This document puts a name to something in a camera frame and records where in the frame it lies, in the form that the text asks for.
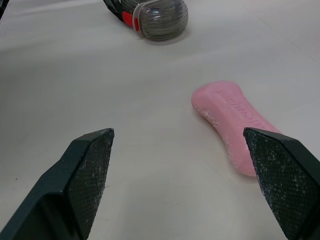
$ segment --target transparent ribbed container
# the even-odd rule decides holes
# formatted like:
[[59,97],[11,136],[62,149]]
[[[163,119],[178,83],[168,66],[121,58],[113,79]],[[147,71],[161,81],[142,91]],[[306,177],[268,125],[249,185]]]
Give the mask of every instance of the transparent ribbed container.
[[147,39],[169,40],[186,29],[189,15],[183,0],[122,0],[121,4],[131,8],[133,2],[138,5],[133,16],[137,15],[139,32]]

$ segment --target white tabletop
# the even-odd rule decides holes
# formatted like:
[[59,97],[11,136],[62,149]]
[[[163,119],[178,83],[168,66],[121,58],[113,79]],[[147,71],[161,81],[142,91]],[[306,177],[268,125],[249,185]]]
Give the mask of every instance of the white tabletop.
[[320,158],[320,1],[186,0],[175,41],[102,0],[10,0],[0,21],[0,229],[69,143],[114,128],[91,240],[284,240],[192,92],[233,81]]

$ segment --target red clip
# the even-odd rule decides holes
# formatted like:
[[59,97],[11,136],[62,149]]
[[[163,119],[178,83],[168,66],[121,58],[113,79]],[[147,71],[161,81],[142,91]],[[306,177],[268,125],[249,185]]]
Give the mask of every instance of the red clip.
[[125,24],[129,25],[130,27],[134,27],[134,24],[132,22],[132,15],[126,11],[122,12],[122,18]]

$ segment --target textured gripper pad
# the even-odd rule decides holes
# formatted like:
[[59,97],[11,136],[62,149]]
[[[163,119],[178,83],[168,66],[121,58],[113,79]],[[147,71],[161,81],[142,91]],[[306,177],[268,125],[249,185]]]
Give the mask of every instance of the textured gripper pad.
[[252,130],[244,136],[268,205],[285,236],[297,240],[319,204],[317,183],[278,141]]
[[87,239],[105,189],[114,132],[109,131],[91,144],[84,160],[67,187],[79,230]]
[[191,103],[219,133],[235,169],[244,175],[255,176],[243,136],[244,128],[279,131],[254,109],[240,87],[230,81],[216,81],[200,87],[192,94]]

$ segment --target soap bar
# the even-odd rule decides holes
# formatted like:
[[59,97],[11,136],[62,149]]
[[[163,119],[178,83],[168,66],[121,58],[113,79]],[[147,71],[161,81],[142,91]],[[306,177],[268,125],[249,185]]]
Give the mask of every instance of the soap bar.
[[243,136],[251,127],[280,133],[250,104],[240,87],[231,81],[216,81],[197,89],[191,98],[193,108],[205,117],[223,139],[229,159],[237,171],[256,176]]

